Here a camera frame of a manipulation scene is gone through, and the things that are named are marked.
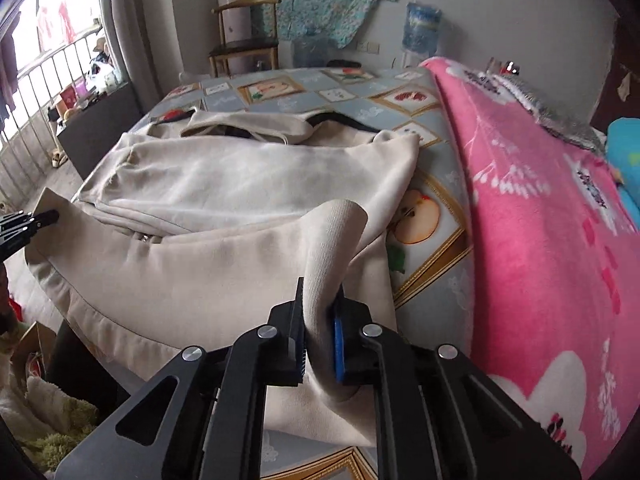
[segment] chair backrest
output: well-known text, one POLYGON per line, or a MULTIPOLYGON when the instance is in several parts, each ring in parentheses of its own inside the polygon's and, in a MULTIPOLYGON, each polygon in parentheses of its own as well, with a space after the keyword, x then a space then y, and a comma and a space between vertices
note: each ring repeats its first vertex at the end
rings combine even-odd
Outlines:
POLYGON ((281 3, 282 0, 236 0, 231 2, 230 4, 226 4, 220 7, 216 7, 215 9, 211 9, 213 14, 218 15, 218 25, 220 26, 220 41, 222 44, 226 44, 225 41, 225 22, 222 17, 222 13, 227 9, 237 9, 239 7, 253 7, 253 6, 261 6, 261 5, 270 5, 271 6, 271 15, 273 17, 273 37, 278 37, 278 21, 276 18, 276 5, 281 3))

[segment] cardboard box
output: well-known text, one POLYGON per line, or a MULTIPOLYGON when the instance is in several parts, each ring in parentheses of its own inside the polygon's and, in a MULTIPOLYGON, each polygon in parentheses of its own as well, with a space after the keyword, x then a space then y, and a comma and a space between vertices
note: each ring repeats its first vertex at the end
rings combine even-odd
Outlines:
POLYGON ((27 387, 26 364, 29 355, 40 352, 43 372, 46 372, 55 343, 56 333, 37 321, 24 333, 11 356, 12 370, 21 389, 25 390, 27 387))

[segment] cylindrical container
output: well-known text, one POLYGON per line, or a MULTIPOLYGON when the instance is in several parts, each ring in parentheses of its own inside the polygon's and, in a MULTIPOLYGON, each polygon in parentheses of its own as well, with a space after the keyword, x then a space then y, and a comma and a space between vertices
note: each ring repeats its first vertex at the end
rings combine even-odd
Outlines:
POLYGON ((307 25, 305 28, 305 35, 291 42, 293 66, 296 68, 326 66, 331 58, 333 41, 329 35, 313 25, 307 25))
POLYGON ((437 7, 417 2, 407 4, 402 49, 418 56, 434 56, 441 19, 442 11, 437 7))
MULTIPOLYGON (((218 5, 223 6, 234 1, 236 0, 218 0, 218 5)), ((225 23, 225 43, 251 39, 251 7, 223 10, 222 19, 225 23)), ((253 69, 253 56, 229 59, 229 70, 233 75, 246 74, 253 69)))

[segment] wooden chair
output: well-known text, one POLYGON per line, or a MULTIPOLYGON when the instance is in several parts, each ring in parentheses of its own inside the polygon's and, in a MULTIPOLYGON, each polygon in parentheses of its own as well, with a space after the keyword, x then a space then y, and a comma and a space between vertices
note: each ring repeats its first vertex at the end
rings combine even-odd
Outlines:
POLYGON ((226 75, 231 75, 228 60, 232 57, 253 56, 255 54, 269 53, 271 68, 278 69, 278 22, 276 20, 276 5, 281 0, 236 0, 230 4, 211 9, 213 14, 218 15, 218 25, 220 26, 220 46, 209 52, 209 62, 215 77, 218 77, 218 66, 216 62, 220 60, 225 68, 226 75), (271 5, 273 15, 273 37, 250 38, 248 40, 225 41, 225 22, 222 13, 227 9, 237 9, 238 7, 251 7, 271 5))

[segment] pink blanket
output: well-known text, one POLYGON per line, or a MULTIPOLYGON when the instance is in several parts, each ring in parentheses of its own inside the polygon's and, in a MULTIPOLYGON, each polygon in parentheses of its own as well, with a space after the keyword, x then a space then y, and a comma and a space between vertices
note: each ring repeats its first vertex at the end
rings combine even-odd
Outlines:
POLYGON ((640 404, 640 235, 603 160, 546 133, 479 73, 423 66, 472 195, 472 359, 588 478, 640 404))

